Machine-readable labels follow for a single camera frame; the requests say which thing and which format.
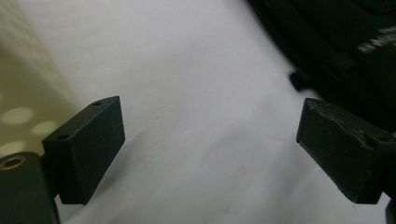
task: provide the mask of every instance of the white fabric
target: white fabric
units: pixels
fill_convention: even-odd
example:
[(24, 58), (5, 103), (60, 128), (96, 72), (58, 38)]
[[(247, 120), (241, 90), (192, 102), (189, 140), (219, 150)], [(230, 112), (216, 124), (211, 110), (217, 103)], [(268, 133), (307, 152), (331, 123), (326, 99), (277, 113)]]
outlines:
[(295, 142), (316, 96), (244, 0), (19, 3), (81, 105), (121, 98), (125, 145), (63, 223), (385, 223)]

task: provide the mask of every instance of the scuffed black block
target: scuffed black block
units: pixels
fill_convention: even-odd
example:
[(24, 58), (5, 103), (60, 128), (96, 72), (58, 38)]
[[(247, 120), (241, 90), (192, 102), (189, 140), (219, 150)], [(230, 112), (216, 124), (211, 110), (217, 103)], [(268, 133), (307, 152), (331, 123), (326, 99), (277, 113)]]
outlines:
[(297, 142), (353, 203), (377, 203), (394, 178), (395, 138), (336, 105), (306, 99)]
[(44, 139), (62, 203), (86, 204), (124, 141), (118, 96), (88, 105)]

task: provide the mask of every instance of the yellowish surface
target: yellowish surface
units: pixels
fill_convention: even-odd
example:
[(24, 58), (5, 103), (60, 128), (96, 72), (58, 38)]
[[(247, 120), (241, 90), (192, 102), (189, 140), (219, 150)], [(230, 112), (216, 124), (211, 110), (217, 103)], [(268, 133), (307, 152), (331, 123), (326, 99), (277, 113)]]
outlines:
[(55, 64), (13, 0), (0, 1), (0, 158), (44, 153), (41, 140), (78, 111)]

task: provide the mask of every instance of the dark machinery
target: dark machinery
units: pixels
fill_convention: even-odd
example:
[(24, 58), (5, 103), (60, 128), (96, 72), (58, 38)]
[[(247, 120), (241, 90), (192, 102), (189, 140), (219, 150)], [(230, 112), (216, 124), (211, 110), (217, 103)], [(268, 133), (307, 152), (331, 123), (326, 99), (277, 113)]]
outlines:
[(120, 97), (94, 102), (43, 140), (0, 159), (0, 223), (60, 223), (53, 198), (86, 204), (125, 141)]
[(382, 129), (396, 131), (395, 0), (248, 0), (296, 70), (315, 89)]

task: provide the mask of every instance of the mounting hole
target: mounting hole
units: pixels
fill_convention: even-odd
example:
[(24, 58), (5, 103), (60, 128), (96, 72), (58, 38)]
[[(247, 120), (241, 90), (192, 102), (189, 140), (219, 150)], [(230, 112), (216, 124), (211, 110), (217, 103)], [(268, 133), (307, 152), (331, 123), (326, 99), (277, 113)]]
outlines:
[(70, 134), (62, 134), (62, 135), (59, 135), (58, 137), (56, 137), (56, 139), (58, 139), (58, 140), (64, 140), (64, 139), (66, 139), (66, 138), (68, 138), (68, 137), (70, 137)]
[(12, 170), (24, 164), (26, 157), (13, 157), (0, 163), (0, 170)]

